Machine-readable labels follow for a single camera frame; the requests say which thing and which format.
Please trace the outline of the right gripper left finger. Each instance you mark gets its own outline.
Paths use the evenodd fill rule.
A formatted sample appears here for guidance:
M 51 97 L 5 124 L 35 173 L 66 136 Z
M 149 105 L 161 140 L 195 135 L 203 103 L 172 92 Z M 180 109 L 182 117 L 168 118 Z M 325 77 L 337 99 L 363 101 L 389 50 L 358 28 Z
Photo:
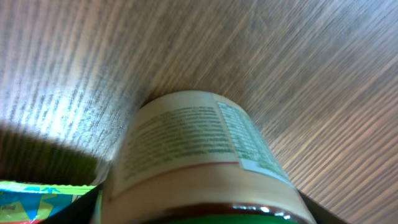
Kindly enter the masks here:
M 40 224 L 89 224 L 95 214 L 97 199 L 102 189 L 103 184 L 97 185 L 63 210 L 40 222 Z

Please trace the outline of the Haribo gummy candy bag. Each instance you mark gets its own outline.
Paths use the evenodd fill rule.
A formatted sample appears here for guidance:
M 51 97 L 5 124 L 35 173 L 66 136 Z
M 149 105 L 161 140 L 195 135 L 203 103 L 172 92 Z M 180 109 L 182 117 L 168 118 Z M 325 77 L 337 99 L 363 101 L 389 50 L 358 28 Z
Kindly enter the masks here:
M 92 185 L 49 185 L 1 181 L 1 223 L 40 223 L 88 193 Z M 99 193 L 90 223 L 101 223 Z

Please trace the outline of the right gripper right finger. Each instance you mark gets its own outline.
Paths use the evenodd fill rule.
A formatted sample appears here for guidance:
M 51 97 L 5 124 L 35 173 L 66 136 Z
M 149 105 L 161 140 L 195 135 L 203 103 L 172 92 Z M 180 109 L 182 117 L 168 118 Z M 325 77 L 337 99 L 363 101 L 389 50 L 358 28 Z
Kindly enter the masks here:
M 310 213 L 313 215 L 317 224 L 348 224 L 344 220 L 337 217 L 334 213 L 331 213 L 329 210 L 321 206 L 319 203 L 316 203 L 303 192 L 299 191 L 299 194 Z

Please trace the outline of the green lid jar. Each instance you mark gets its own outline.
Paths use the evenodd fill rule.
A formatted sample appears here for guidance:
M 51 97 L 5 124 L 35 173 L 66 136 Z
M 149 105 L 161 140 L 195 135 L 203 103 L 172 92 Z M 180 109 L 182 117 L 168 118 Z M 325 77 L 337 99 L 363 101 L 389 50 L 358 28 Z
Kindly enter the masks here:
M 136 113 L 96 214 L 96 223 L 314 222 L 249 115 L 205 91 Z

